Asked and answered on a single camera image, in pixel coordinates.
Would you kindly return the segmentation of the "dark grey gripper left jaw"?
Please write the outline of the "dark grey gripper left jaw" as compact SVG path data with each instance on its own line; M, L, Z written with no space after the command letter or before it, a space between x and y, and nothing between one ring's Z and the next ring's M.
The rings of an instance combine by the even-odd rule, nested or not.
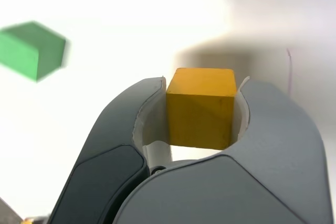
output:
M112 223L151 169L170 163L166 80L147 78L114 98L93 125L49 223Z

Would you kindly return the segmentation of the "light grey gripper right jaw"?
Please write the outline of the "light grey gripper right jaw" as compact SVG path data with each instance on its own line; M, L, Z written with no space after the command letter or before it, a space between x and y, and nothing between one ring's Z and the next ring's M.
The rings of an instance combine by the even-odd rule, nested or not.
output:
M329 223L326 153L315 123L271 83L248 80L239 94L249 111L242 137L152 175L115 223Z

